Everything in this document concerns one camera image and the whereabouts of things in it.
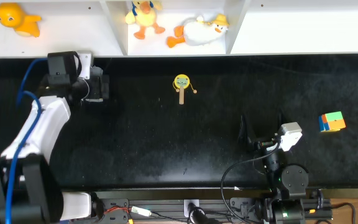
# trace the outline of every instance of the black tabletop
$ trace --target black tabletop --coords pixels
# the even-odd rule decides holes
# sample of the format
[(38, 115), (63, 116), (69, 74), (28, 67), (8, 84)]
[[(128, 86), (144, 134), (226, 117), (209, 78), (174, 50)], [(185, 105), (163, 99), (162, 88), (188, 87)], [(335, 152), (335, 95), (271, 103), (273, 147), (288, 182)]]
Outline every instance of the black tabletop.
[[(17, 89), (31, 60), (0, 60), (0, 153), (28, 116)], [(237, 143), (241, 114), (256, 135), (277, 131), (279, 111), (303, 130), (287, 153), (310, 172), (310, 187), (358, 187), (358, 55), (97, 58), (110, 74), (110, 97), (84, 104), (63, 127), (50, 167), (65, 189), (219, 187), (223, 172), (249, 159)], [(35, 91), (46, 63), (26, 84)], [(173, 89), (176, 75), (198, 90)], [(318, 116), (342, 111), (347, 128), (320, 133)], [(260, 163), (254, 164), (259, 169)], [(266, 188), (252, 164), (226, 186)]]

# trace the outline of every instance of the rubik's cube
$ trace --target rubik's cube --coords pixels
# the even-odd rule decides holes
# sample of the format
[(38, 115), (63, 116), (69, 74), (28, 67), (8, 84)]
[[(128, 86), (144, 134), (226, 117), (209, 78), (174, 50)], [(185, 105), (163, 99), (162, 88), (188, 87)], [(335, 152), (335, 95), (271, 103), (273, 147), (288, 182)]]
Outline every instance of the rubik's cube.
[(321, 132), (339, 131), (346, 128), (345, 120), (343, 120), (342, 112), (333, 112), (323, 114), (318, 117)]

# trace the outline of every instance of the blue cable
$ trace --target blue cable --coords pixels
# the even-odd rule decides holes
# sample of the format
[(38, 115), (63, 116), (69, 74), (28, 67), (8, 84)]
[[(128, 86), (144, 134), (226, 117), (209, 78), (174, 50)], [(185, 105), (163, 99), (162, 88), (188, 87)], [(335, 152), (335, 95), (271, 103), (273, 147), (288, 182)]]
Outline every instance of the blue cable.
[(22, 85), (20, 87), (20, 90), (17, 94), (17, 99), (16, 99), (16, 104), (19, 105), (19, 103), (21, 102), (23, 95), (27, 95), (30, 96), (31, 98), (33, 98), (35, 100), (35, 102), (37, 103), (38, 106), (38, 111), (37, 111), (37, 116), (34, 119), (34, 122), (31, 124), (31, 127), (29, 128), (29, 130), (26, 132), (26, 134), (24, 135), (23, 140), (19, 143), (19, 146), (17, 147), (17, 150), (15, 152), (15, 154), (13, 155), (13, 159), (12, 159), (12, 164), (11, 164), (11, 168), (9, 170), (9, 179), (8, 179), (8, 184), (7, 184), (7, 191), (6, 191), (6, 204), (5, 204), (5, 224), (11, 224), (12, 223), (12, 196), (13, 196), (13, 187), (15, 184), (15, 172), (16, 172), (16, 164), (17, 164), (17, 158), (19, 157), (20, 151), (22, 150), (22, 148), (25, 145), (25, 142), (27, 141), (27, 139), (29, 138), (31, 132), (34, 130), (35, 126), (37, 125), (41, 114), (42, 114), (42, 106), (41, 106), (41, 102), (39, 101), (39, 99), (31, 92), (29, 91), (23, 91), (23, 87), (24, 87), (24, 83), (27, 79), (27, 77), (29, 76), (29, 73), (32, 69), (32, 67), (40, 61), (46, 60), (46, 58), (39, 58), (39, 59), (35, 59), (29, 66), (29, 68), (27, 69), (23, 81), (22, 81)]
[(25, 81), (27, 80), (27, 77), (29, 76), (30, 71), (32, 70), (32, 67), (37, 63), (37, 62), (42, 62), (47, 60), (47, 58), (37, 58), (34, 61), (31, 62), (29, 68), (27, 69), (27, 71), (25, 72), (24, 78), (22, 80), (22, 84), (20, 85), (20, 89), (19, 92), (17, 93), (17, 98), (16, 98), (16, 106), (19, 106), (19, 103), (21, 102), (22, 98), (23, 98), (23, 88), (24, 88), (24, 84)]

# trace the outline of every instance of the orange beak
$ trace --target orange beak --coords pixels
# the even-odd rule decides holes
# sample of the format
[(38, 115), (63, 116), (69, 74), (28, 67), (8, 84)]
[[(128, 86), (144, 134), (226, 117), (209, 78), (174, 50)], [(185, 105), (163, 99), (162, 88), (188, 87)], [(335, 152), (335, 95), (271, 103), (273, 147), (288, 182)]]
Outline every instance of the orange beak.
[(151, 10), (150, 2), (145, 1), (142, 4), (140, 4), (140, 10), (142, 10), (142, 12), (148, 14), (150, 12), (150, 10)]

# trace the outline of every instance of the wooden handle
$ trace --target wooden handle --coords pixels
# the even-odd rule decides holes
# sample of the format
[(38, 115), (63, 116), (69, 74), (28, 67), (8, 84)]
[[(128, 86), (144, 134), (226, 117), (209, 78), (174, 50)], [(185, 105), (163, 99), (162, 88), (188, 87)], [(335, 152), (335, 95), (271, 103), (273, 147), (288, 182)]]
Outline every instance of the wooden handle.
[(185, 104), (185, 89), (183, 86), (179, 89), (179, 104), (184, 105)]

